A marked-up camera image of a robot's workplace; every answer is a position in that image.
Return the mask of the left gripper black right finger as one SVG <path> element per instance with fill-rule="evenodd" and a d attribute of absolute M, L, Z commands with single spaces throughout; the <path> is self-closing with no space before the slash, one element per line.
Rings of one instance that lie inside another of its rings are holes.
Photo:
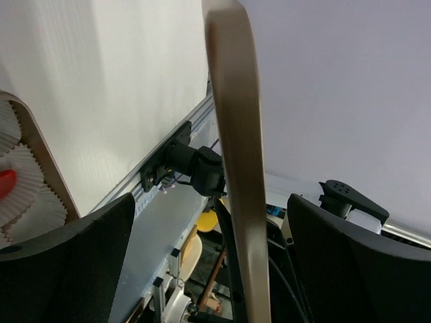
<path fill-rule="evenodd" d="M 429 322 L 430 251 L 292 194 L 287 216 L 315 322 Z"/>

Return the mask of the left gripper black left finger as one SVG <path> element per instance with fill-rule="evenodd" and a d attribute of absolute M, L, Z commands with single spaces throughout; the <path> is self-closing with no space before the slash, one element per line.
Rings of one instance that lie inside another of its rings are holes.
<path fill-rule="evenodd" d="M 124 194 L 1 250 L 2 322 L 107 322 L 135 216 Z"/>

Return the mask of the red chocolate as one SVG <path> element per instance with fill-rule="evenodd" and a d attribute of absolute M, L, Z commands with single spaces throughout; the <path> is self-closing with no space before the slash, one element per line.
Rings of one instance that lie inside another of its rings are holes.
<path fill-rule="evenodd" d="M 0 199 L 9 195 L 16 186 L 18 175 L 15 170 L 3 170 L 0 173 Z"/>

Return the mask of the gold tin lid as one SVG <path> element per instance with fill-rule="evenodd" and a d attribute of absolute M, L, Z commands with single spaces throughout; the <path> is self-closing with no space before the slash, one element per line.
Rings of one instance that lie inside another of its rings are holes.
<path fill-rule="evenodd" d="M 270 322 L 259 72 L 239 1 L 204 1 L 205 42 L 249 322 Z"/>

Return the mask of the white paper cup bottom right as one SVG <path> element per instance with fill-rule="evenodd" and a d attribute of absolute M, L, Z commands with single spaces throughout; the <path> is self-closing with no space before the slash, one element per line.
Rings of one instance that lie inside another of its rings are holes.
<path fill-rule="evenodd" d="M 67 209 L 53 190 L 43 185 L 32 204 L 1 228 L 1 248 L 24 242 L 64 226 Z"/>

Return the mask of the white paper cup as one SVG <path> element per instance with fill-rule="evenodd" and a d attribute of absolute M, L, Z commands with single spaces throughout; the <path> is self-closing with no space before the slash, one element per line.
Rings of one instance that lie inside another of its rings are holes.
<path fill-rule="evenodd" d="M 43 185 L 32 204 L 1 228 L 1 248 L 24 242 L 64 226 L 67 209 L 53 190 Z"/>
<path fill-rule="evenodd" d="M 34 201 L 44 182 L 44 174 L 31 150 L 23 144 L 1 157 L 1 171 L 12 169 L 18 175 L 13 191 L 1 199 L 1 226 L 21 215 Z"/>
<path fill-rule="evenodd" d="M 3 156 L 20 142 L 22 133 L 17 116 L 9 101 L 1 100 L 0 115 L 0 144 L 1 156 Z"/>

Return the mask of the gold square tin box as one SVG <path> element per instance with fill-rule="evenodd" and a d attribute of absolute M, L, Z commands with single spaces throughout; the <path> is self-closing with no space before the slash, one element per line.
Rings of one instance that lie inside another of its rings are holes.
<path fill-rule="evenodd" d="M 20 122 L 22 141 L 32 150 L 40 164 L 45 175 L 45 182 L 53 189 L 64 204 L 67 210 L 66 223 L 78 220 L 80 218 L 79 211 L 31 109 L 17 96 L 7 91 L 1 90 L 1 99 L 9 101 L 12 105 Z"/>

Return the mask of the white paper cup middle right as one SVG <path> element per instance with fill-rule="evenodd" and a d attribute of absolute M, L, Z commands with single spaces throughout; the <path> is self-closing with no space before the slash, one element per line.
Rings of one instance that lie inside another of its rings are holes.
<path fill-rule="evenodd" d="M 34 201 L 44 182 L 44 174 L 31 150 L 23 144 L 1 157 L 1 171 L 12 169 L 18 175 L 13 191 L 1 199 L 1 226 L 21 215 Z"/>

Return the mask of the white paper cup top right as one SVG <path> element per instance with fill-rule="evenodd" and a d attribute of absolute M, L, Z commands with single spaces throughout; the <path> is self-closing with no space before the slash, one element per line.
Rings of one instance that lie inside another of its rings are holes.
<path fill-rule="evenodd" d="M 17 116 L 9 101 L 1 100 L 0 115 L 0 144 L 1 156 L 3 156 L 20 142 L 22 133 Z"/>

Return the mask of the aluminium rail front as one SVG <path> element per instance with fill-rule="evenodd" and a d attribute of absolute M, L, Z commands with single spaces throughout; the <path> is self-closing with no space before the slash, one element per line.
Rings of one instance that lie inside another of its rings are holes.
<path fill-rule="evenodd" d="M 141 187 L 139 169 L 150 157 L 152 153 L 156 151 L 163 141 L 173 134 L 173 132 L 186 120 L 192 122 L 191 127 L 191 142 L 188 146 L 183 144 L 176 144 L 170 154 L 168 160 L 169 174 L 165 177 L 159 185 L 154 186 L 149 192 L 144 192 Z M 163 182 L 168 182 L 168 187 L 170 188 L 175 180 L 178 180 L 182 175 L 190 175 L 193 159 L 196 150 L 200 146 L 211 146 L 215 143 L 217 138 L 216 131 L 216 118 L 215 118 L 215 108 L 213 95 L 207 95 L 193 110 L 190 112 L 185 119 L 177 125 L 173 131 L 171 131 L 161 143 L 159 143 L 156 148 L 154 148 L 141 162 L 137 164 L 130 172 L 122 179 L 119 184 L 117 184 L 108 194 L 104 197 L 95 207 L 97 210 L 104 205 L 112 202 L 121 195 L 130 192 L 136 202 L 137 212 L 140 212 L 155 195 L 160 191 L 166 192 L 167 189 L 164 188 Z"/>

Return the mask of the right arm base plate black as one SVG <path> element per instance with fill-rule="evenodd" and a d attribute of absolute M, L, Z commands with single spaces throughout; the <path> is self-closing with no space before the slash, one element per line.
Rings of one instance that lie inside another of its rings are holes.
<path fill-rule="evenodd" d="M 169 154 L 176 144 L 189 145 L 191 142 L 191 127 L 191 121 L 184 121 L 141 166 L 139 175 L 144 192 L 149 192 L 167 177 L 170 169 L 168 167 Z"/>

